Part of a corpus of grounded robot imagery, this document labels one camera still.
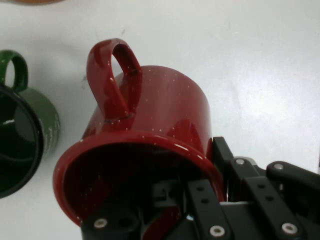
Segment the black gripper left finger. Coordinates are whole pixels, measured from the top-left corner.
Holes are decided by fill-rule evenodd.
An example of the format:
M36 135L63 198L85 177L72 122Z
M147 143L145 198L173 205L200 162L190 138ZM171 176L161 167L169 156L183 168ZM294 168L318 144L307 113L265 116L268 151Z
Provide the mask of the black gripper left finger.
M207 179L130 179L81 224L84 240L232 240Z

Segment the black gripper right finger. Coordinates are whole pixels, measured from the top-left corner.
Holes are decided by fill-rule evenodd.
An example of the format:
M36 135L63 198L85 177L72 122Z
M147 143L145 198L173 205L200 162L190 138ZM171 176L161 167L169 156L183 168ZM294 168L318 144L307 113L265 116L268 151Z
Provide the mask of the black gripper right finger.
M236 240L318 240L320 176L285 161L266 169L233 156L223 137L212 141L213 162L222 174L222 209Z

